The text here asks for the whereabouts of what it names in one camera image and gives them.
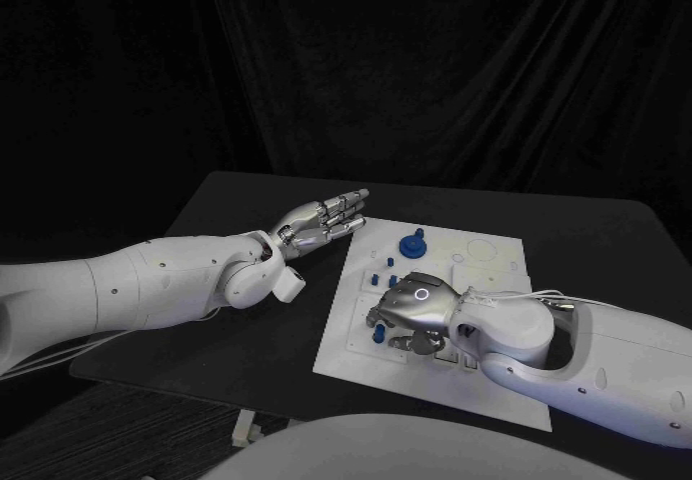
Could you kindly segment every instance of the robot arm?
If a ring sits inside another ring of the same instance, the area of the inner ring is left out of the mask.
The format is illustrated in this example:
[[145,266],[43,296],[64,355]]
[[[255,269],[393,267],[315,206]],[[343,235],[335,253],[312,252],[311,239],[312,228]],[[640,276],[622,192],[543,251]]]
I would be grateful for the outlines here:
[[[458,294],[438,278],[409,274],[370,310],[413,330],[389,346],[426,355],[443,338],[475,359],[490,380],[514,392],[660,445],[692,448],[692,331],[616,307],[534,298]],[[555,325],[570,336],[572,358],[544,370]]]
[[246,308],[305,284],[285,261],[364,225],[367,190],[294,209],[269,233],[171,237],[96,258],[0,266],[0,374],[43,348],[115,330],[164,328]]

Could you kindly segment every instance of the blue knob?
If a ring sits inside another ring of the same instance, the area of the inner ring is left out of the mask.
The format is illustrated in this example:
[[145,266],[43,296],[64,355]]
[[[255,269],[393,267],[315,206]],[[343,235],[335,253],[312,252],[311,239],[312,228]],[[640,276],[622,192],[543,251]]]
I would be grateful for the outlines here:
[[371,334],[371,341],[374,343],[382,343],[384,341],[384,326],[377,323],[374,327],[374,333]]
[[415,235],[403,237],[399,241],[399,252],[406,258],[420,258],[428,251],[428,245],[422,239],[422,228],[415,230]]

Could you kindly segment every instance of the white plastic board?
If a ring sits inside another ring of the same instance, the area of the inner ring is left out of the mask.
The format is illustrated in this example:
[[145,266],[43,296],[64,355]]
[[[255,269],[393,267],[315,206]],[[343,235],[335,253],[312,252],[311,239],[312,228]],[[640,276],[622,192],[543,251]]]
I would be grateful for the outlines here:
[[[511,392],[482,375],[472,359],[448,343],[435,355],[420,356],[386,345],[410,331],[386,329],[383,343],[371,340],[364,323],[367,310],[389,288],[389,277],[410,271],[439,277],[458,292],[478,290],[530,292],[521,241],[480,233],[367,218],[353,234],[331,312],[312,372],[428,400],[441,405],[552,431],[547,406]],[[399,240],[416,228],[425,232],[425,255],[399,253]],[[393,258],[393,267],[386,259]],[[379,283],[371,285],[371,274]]]

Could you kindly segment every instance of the carpet floor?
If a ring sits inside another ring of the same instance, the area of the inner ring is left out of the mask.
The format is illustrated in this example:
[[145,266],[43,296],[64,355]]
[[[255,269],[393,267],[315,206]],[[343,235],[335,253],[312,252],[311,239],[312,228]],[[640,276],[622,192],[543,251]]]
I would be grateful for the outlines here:
[[[99,384],[0,443],[2,480],[191,480],[239,448],[239,410]],[[256,415],[262,433],[288,420]]]

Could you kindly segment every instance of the silver robot hand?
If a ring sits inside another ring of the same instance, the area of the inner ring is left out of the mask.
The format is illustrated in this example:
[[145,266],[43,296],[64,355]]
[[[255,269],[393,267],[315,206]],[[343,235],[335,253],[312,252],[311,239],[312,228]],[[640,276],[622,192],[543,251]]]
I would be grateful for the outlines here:
[[269,230],[285,260],[307,255],[331,240],[353,233],[364,225],[361,215],[367,190],[344,193],[322,202],[309,202],[294,208]]
[[383,321],[389,327],[413,330],[412,336],[389,339],[389,346],[429,355],[443,348],[449,336],[446,325],[459,305],[461,295],[446,283],[425,273],[410,273],[386,291],[370,309],[366,322],[374,327]]

